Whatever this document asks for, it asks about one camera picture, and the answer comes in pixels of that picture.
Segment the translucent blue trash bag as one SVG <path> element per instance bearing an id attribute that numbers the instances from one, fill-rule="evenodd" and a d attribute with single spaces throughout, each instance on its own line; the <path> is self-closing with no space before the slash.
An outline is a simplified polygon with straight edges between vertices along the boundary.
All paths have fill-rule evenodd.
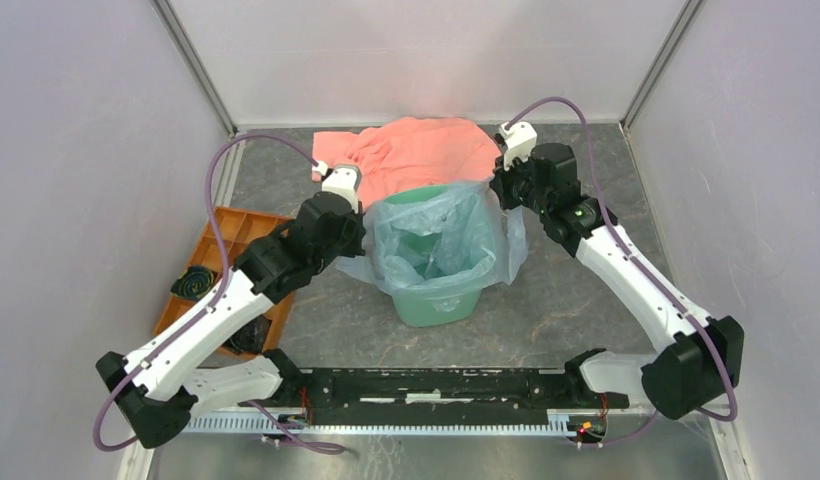
<path id="1" fill-rule="evenodd" d="M 409 325 L 468 316 L 480 293 L 510 285 L 528 256 L 524 210 L 501 209 L 485 182 L 408 190 L 364 215 L 364 255 L 337 269 L 389 295 Z"/>

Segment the green trash bin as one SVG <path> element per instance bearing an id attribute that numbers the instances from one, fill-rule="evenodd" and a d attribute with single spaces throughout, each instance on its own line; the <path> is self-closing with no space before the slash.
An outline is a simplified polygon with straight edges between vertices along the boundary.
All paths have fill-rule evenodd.
<path id="1" fill-rule="evenodd" d="M 478 184 L 392 195 L 381 205 L 374 227 L 378 285 L 401 321 L 421 328 L 471 315 L 496 264 Z"/>

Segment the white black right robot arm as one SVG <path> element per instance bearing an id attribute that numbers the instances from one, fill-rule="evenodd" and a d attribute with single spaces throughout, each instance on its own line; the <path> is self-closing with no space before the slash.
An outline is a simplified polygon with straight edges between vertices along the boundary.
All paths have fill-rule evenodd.
<path id="1" fill-rule="evenodd" d="M 645 399 L 677 420 L 697 411 L 734 421 L 745 333 L 684 296 L 634 245 L 601 193 L 582 191 L 571 147 L 540 144 L 527 156 L 496 159 L 490 187 L 505 210 L 535 213 L 546 236 L 592 271 L 646 332 L 653 355 L 598 349 L 576 361 L 563 382 L 566 400 L 588 408 L 603 393 Z"/>

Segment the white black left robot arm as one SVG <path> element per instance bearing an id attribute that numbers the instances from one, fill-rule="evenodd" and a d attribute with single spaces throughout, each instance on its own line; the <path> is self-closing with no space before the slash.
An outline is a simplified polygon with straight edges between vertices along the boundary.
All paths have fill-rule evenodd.
<path id="1" fill-rule="evenodd" d="M 240 327 L 307 286 L 339 256 L 362 254 L 361 203 L 354 193 L 322 191 L 297 216 L 251 241 L 220 281 L 162 334 L 127 355 L 107 352 L 95 368 L 109 395 L 93 426 L 105 452 L 135 442 L 164 445 L 205 412 L 246 400 L 292 405 L 299 379 L 259 355 L 201 374 L 198 366 Z"/>

